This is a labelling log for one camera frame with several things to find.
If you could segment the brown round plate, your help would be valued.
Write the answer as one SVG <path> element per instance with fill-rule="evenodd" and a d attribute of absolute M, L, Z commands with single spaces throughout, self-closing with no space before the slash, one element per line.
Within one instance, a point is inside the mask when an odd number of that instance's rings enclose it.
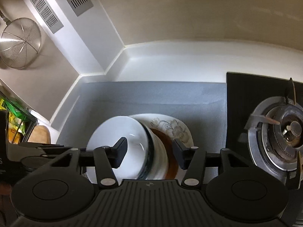
<path fill-rule="evenodd" d="M 165 147 L 165 150 L 166 150 L 169 166 L 167 169 L 165 179 L 175 179 L 175 177 L 177 176 L 178 170 L 179 170 L 179 165 L 173 154 L 173 147 L 172 147 L 173 143 L 172 143 L 171 139 L 163 132 L 160 132 L 156 129 L 151 129 L 151 131 L 155 135 L 157 135 L 158 138 L 162 141 L 162 143 Z"/>

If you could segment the blue white patterned bowl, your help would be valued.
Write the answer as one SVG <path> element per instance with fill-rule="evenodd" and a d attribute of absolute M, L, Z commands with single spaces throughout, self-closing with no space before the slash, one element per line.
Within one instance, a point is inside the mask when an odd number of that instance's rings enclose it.
<path fill-rule="evenodd" d="M 118 183 L 123 179 L 146 179 L 152 169 L 154 149 L 144 127 L 131 117 L 116 116 L 103 122 L 90 137 L 86 150 L 112 147 L 122 137 L 127 140 L 127 151 L 120 166 L 113 169 Z"/>

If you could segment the beige bowls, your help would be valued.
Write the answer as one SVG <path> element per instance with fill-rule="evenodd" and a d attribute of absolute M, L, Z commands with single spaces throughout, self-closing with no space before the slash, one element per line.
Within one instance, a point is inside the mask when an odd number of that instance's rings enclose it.
<path fill-rule="evenodd" d="M 162 180 L 165 179 L 169 160 L 165 147 L 160 138 L 150 128 L 142 124 L 148 138 L 148 150 L 144 166 L 138 176 L 139 180 Z"/>

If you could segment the white floral plate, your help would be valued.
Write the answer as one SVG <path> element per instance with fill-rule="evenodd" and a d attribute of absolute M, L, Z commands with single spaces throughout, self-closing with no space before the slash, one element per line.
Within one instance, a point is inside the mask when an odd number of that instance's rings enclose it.
<path fill-rule="evenodd" d="M 190 130 L 185 123 L 177 118 L 154 113 L 135 114 L 132 115 L 131 118 L 136 119 L 150 129 L 156 129 L 163 132 L 171 139 L 171 141 L 174 141 L 174 139 L 181 140 L 187 148 L 194 145 Z M 175 179 L 181 181 L 184 175 L 185 171 L 179 167 Z"/>

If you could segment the wooden cutting board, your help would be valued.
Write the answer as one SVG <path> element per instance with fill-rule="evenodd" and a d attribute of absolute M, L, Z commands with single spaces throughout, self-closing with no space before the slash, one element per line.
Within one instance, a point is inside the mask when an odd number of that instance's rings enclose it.
<path fill-rule="evenodd" d="M 51 136 L 48 128 L 46 126 L 35 126 L 28 138 L 28 142 L 50 144 Z"/>

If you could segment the grey counter mat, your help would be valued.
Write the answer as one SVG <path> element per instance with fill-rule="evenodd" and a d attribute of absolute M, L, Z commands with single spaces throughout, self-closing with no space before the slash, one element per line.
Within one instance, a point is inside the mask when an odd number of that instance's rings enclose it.
<path fill-rule="evenodd" d="M 226 146 L 226 84 L 205 82 L 96 82 L 83 84 L 57 143 L 84 148 L 95 129 L 114 116 L 168 115 L 184 122 L 195 146 Z"/>

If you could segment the black spice rack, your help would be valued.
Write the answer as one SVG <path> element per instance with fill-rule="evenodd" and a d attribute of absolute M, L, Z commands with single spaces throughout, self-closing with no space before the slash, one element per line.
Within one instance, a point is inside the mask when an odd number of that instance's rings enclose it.
<path fill-rule="evenodd" d="M 1 84 L 1 97 L 10 102 L 16 109 L 18 109 L 24 116 L 26 116 L 25 120 L 25 126 L 26 126 L 26 133 L 22 137 L 21 142 L 27 142 L 28 138 L 30 137 L 30 134 L 32 130 L 37 125 L 37 118 L 35 118 L 26 107 L 24 107 L 20 101 L 15 98 L 11 92 L 7 88 L 5 88 L 4 85 Z"/>

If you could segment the green yellow snack bag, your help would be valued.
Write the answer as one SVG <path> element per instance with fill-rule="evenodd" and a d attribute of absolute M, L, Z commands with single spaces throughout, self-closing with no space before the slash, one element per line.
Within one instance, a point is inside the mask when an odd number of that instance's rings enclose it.
<path fill-rule="evenodd" d="M 16 109 L 10 102 L 1 97 L 1 110 L 9 112 L 8 140 L 11 144 L 19 144 L 26 133 L 26 116 Z"/>

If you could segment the black gas stove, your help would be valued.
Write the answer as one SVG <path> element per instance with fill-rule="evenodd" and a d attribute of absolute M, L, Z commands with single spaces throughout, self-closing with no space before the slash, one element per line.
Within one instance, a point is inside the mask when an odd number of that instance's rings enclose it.
<path fill-rule="evenodd" d="M 289 190 L 283 219 L 302 224 L 302 82 L 226 74 L 226 147 Z"/>

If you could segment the left vent grille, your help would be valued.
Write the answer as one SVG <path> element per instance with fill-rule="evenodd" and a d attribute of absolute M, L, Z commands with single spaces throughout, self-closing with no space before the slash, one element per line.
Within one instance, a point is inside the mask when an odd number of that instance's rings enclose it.
<path fill-rule="evenodd" d="M 54 13 L 47 0 L 30 0 L 44 23 L 54 34 L 64 27 L 60 19 Z"/>

